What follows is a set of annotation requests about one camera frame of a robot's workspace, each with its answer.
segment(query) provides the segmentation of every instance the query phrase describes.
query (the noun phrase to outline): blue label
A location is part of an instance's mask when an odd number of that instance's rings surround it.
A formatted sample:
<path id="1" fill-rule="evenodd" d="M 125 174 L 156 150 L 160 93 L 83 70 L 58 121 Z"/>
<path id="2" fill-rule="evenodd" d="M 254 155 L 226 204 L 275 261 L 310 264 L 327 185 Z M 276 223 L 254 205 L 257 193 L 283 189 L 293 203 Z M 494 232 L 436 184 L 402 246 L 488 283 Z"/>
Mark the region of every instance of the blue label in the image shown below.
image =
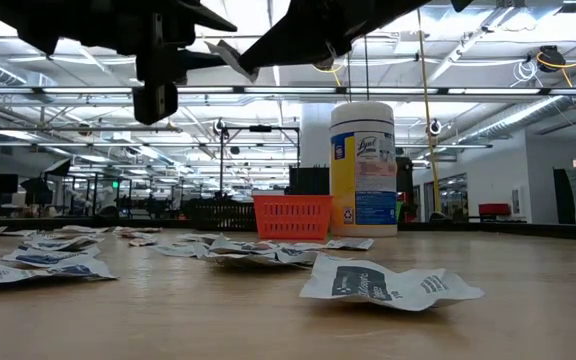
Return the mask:
<path id="1" fill-rule="evenodd" d="M 357 192 L 355 208 L 357 225 L 397 225 L 397 193 Z"/>
<path id="2" fill-rule="evenodd" d="M 355 133 L 345 133 L 332 137 L 331 143 L 335 160 L 343 160 L 346 158 L 346 139 L 354 135 Z"/>

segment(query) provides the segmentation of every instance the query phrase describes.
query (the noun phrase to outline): ceiling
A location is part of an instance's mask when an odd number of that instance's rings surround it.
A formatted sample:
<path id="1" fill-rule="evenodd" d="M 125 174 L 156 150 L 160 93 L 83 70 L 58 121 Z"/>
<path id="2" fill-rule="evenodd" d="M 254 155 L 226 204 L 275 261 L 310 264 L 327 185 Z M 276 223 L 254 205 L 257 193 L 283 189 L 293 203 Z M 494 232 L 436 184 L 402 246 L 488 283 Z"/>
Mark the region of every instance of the ceiling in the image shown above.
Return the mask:
<path id="1" fill-rule="evenodd" d="M 202 3 L 236 24 L 235 34 L 226 34 L 198 27 L 198 39 L 191 50 L 208 52 L 204 42 L 216 43 L 225 40 L 239 52 L 244 52 L 262 34 L 285 14 L 289 0 L 246 0 L 243 7 L 236 0 L 203 0 Z M 461 14 L 456 14 L 448 1 L 434 1 L 423 8 L 422 27 L 427 34 L 424 43 L 427 57 L 427 73 L 432 87 L 565 87 L 561 72 L 533 76 L 530 66 L 521 62 L 528 54 L 533 57 L 542 45 L 556 45 L 568 63 L 576 63 L 576 13 L 556 13 L 562 1 L 527 1 L 528 6 L 506 22 L 499 22 L 492 32 L 481 31 L 486 20 L 491 21 L 496 1 L 475 1 L 474 5 Z M 322 73 L 313 66 L 288 66 L 263 69 L 256 86 L 325 86 L 334 87 L 420 87 L 421 62 L 415 61 L 419 53 L 417 16 L 406 15 L 392 24 L 370 34 L 366 41 L 358 40 L 351 54 L 337 61 L 335 74 Z M 52 61 L 37 49 L 16 38 L 16 31 L 0 22 L 0 66 L 13 73 L 28 72 L 43 74 L 58 87 L 132 87 L 138 86 L 135 79 L 134 59 L 122 57 L 102 48 L 86 48 L 79 42 L 63 39 L 59 42 Z M 521 81 L 521 74 L 530 76 Z M 569 69 L 573 78 L 576 67 Z M 189 73 L 188 86 L 250 86 L 243 76 L 223 67 L 198 70 Z M 96 127 L 137 127 L 130 99 L 108 94 L 88 96 L 61 95 L 51 104 L 27 102 L 23 96 L 0 96 L 0 126 L 34 127 L 38 124 L 52 128 L 77 127 L 86 123 Z M 466 132 L 491 115 L 512 106 L 517 97 L 506 100 L 485 97 L 439 99 L 432 98 L 429 104 L 432 118 L 440 120 L 446 131 Z M 210 95 L 208 100 L 201 95 L 182 95 L 180 111 L 162 121 L 158 132 L 131 132 L 115 135 L 120 141 L 135 143 L 211 143 L 218 141 L 212 131 L 215 121 L 221 119 L 228 126 L 266 124 L 273 126 L 299 127 L 302 118 L 301 104 L 304 101 L 322 101 L 300 97 L 251 97 L 243 95 Z M 422 97 L 410 99 L 385 99 L 395 114 L 395 134 L 398 143 L 423 144 L 425 133 L 425 104 Z M 556 124 L 561 119 L 545 122 Z M 30 136 L 43 140 L 55 139 L 69 142 L 112 142 L 112 132 L 94 132 L 81 136 L 74 132 L 50 131 Z M 278 148 L 241 148 L 238 155 L 227 152 L 234 166 L 227 169 L 227 183 L 256 183 L 263 185 L 285 184 L 286 168 L 297 157 L 291 146 L 293 134 L 242 132 L 235 140 L 240 143 L 281 143 Z M 0 141 L 28 141 L 0 133 Z M 131 154 L 123 148 L 108 147 L 100 151 L 60 147 L 61 152 L 104 156 L 113 160 L 107 163 L 164 166 L 193 166 L 193 176 L 204 181 L 218 174 L 218 162 L 214 155 L 218 148 L 154 148 L 156 155 Z M 83 164 L 90 161 L 81 160 Z M 150 174 L 174 176 L 174 171 L 149 170 Z"/>

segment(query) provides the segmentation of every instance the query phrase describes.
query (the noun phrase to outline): lysol logo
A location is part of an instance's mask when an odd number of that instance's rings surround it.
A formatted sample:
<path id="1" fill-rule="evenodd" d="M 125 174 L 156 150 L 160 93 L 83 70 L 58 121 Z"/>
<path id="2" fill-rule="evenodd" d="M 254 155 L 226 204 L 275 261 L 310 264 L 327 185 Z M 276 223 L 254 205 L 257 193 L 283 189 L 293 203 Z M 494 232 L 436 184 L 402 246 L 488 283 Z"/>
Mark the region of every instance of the lysol logo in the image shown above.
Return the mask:
<path id="1" fill-rule="evenodd" d="M 361 143 L 359 144 L 359 150 L 357 150 L 357 156 L 360 156 L 364 153 L 377 152 L 377 148 L 375 147 L 376 143 L 377 138 L 374 136 L 368 136 L 361 139 Z"/>

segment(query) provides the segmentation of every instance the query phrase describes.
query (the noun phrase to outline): pillar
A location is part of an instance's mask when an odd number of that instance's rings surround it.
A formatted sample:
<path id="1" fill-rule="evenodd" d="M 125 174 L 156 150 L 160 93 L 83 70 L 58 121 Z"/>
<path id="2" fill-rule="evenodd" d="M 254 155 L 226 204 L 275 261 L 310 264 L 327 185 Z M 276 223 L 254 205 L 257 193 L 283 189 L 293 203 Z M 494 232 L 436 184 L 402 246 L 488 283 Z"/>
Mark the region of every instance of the pillar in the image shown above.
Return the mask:
<path id="1" fill-rule="evenodd" d="M 330 116 L 335 104 L 303 104 L 301 110 L 301 167 L 330 167 Z"/>

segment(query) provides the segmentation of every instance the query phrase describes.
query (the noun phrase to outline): desk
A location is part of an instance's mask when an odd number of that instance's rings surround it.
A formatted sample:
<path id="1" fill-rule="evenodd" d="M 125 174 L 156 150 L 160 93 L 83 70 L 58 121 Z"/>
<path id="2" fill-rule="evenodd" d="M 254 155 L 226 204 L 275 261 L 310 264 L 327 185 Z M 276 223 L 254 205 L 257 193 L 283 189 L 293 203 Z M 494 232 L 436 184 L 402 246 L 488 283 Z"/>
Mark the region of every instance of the desk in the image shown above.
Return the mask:
<path id="1" fill-rule="evenodd" d="M 18 242 L 0 238 L 0 258 Z M 424 313 L 300 299 L 309 270 L 227 270 L 112 235 L 100 247 L 120 280 L 0 290 L 0 359 L 576 359 L 574 240 L 415 232 L 335 253 L 445 267 L 487 292 Z"/>

